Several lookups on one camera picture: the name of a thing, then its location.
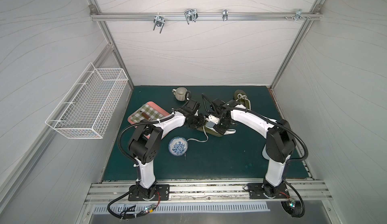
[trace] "black mounting plate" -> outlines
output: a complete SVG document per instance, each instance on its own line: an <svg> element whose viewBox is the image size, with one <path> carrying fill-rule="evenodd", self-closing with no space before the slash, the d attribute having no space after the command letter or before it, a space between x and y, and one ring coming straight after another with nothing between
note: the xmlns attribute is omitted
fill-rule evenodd
<svg viewBox="0 0 387 224"><path fill-rule="evenodd" d="M249 198L250 199L268 199L263 192L262 189L262 183L248 183L247 188L245 190L249 190ZM279 185L278 192L283 192L287 195L289 195L288 189L286 187L286 184L282 182L282 184ZM273 199L283 199L286 198L283 194L279 193L277 196L275 196Z"/></svg>
<svg viewBox="0 0 387 224"><path fill-rule="evenodd" d="M168 200L169 199L169 184L157 184L156 191L160 193L160 200ZM157 201L157 194L151 199L151 201ZM128 201L144 201L141 197L138 196L138 188L133 190L132 193L129 194Z"/></svg>

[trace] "metal mesh basket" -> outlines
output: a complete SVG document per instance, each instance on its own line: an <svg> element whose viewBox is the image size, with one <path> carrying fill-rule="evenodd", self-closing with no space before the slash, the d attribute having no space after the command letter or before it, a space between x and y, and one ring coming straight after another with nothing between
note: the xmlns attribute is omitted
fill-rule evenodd
<svg viewBox="0 0 387 224"><path fill-rule="evenodd" d="M121 68L92 68L84 71L80 78L86 80L74 84L46 120L69 139L101 139L128 81ZM70 92L76 93L67 101Z"/></svg>

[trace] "red wire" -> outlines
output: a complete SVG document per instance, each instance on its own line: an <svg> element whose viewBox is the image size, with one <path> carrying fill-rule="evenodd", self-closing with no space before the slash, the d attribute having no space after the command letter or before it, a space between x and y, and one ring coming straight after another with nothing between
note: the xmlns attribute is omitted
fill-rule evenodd
<svg viewBox="0 0 387 224"><path fill-rule="evenodd" d="M285 195L288 199L291 198L290 196L288 196L287 194L285 194L284 192L280 192L281 194Z"/></svg>
<svg viewBox="0 0 387 224"><path fill-rule="evenodd" d="M155 209L159 206L159 204L160 204L160 193L157 191L156 192L157 194L158 194L158 196L159 196L159 201L157 202L157 205L156 205L156 207L155 207Z"/></svg>

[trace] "green gingham napkin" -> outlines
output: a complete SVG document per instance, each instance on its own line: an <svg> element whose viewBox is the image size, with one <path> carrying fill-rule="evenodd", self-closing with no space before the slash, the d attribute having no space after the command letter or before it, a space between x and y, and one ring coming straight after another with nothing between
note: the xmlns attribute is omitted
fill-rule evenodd
<svg viewBox="0 0 387 224"><path fill-rule="evenodd" d="M145 119L141 115L141 112L144 112L145 114L147 114L151 118L151 120L161 119L161 118L165 117L165 115L162 115L161 113L159 113L158 111L156 111L155 109L150 107L148 104L145 104L142 107L140 107L140 109L138 109L135 113L133 113L130 116L130 119L134 123L138 123L141 120Z"/></svg>

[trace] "metal ventilation slot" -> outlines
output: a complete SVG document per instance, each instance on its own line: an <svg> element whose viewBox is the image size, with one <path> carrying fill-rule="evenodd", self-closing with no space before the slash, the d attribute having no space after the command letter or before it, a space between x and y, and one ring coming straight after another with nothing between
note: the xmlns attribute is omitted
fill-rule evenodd
<svg viewBox="0 0 387 224"><path fill-rule="evenodd" d="M128 208L131 208L138 213L148 203L140 204L116 204L112 205L112 211L120 213ZM153 213L235 213L235 212L262 212L270 211L264 201L255 202L212 202L212 203L160 203L160 205L153 211ZM97 204L94 207L94 214L107 214L106 205Z"/></svg>

